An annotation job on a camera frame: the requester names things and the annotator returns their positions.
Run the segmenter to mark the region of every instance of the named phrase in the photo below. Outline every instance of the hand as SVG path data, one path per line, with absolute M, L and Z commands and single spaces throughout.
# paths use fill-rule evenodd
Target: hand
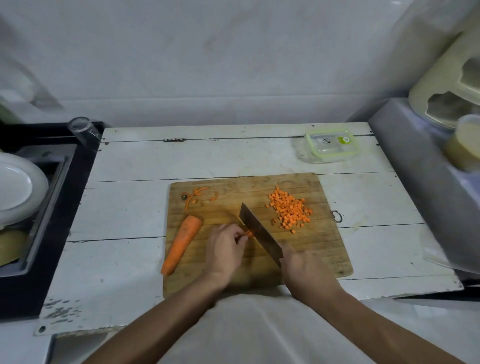
M 282 246 L 282 274 L 292 296 L 312 307 L 318 300 L 330 300 L 343 293 L 332 270 L 315 251 L 297 253 L 290 244 Z
M 228 286 L 241 265 L 247 240 L 237 224 L 224 224 L 215 229 L 207 244 L 205 273 L 218 277 L 224 287 Z

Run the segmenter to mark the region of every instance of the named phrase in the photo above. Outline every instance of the wooden table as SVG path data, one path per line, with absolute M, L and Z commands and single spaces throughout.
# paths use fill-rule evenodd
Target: wooden table
M 187 180 L 317 173 L 343 217 L 338 227 L 354 274 L 340 282 L 350 294 L 367 300 L 463 289 L 453 270 L 423 260 L 421 242 L 438 243 L 367 123 L 344 124 L 360 144 L 356 159 L 299 159 L 302 136 L 332 126 L 106 129 L 36 334 L 121 327 L 163 300 L 168 187 Z

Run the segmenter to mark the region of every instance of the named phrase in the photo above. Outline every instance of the cutting board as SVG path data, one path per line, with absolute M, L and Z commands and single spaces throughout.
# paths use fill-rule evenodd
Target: cutting board
M 275 210 L 265 205 L 270 203 L 268 195 L 275 186 L 293 195 L 304 198 L 304 205 L 313 210 L 311 222 L 296 229 L 292 234 L 279 229 Z M 193 189 L 209 187 L 203 191 L 197 204 L 190 204 L 184 211 L 183 193 L 192 193 Z M 218 192 L 216 201 L 209 201 Z M 289 242 L 296 250 L 317 250 L 323 260 L 332 268 L 337 277 L 353 274 L 353 268 L 342 238 L 338 232 L 330 206 L 315 173 L 283 174 L 277 176 L 258 176 L 223 178 L 218 180 L 172 183 L 168 198 L 166 252 L 171 245 L 182 221 L 187 215 L 194 215 L 203 221 L 203 226 L 187 248 L 175 272 L 164 277 L 164 297 L 180 290 L 198 277 L 205 264 L 206 244 L 212 230 L 221 224 L 236 223 L 247 230 L 239 218 L 241 204 L 245 203 L 279 242 Z M 275 287 L 282 284 L 280 268 L 255 239 L 249 239 L 243 261 L 227 291 L 247 291 L 256 288 Z

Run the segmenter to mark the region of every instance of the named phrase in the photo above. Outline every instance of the metal ring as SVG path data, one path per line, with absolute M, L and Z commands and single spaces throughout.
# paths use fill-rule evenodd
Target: metal ring
M 337 221 L 334 212 L 336 212 L 336 213 L 340 216 L 340 221 Z M 337 224 L 339 224 L 340 222 L 343 221 L 343 216 L 342 216 L 342 214 L 340 214 L 340 213 L 338 212 L 338 210 L 333 210 L 333 211 L 332 211 L 332 216 L 333 216 L 333 220 L 335 220 L 335 222 L 336 222 Z

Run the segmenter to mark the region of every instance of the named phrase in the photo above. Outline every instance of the knife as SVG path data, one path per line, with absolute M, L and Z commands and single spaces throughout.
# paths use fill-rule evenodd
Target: knife
M 245 204 L 241 204 L 240 219 L 272 257 L 275 263 L 281 267 L 280 258 L 283 258 L 282 248 Z

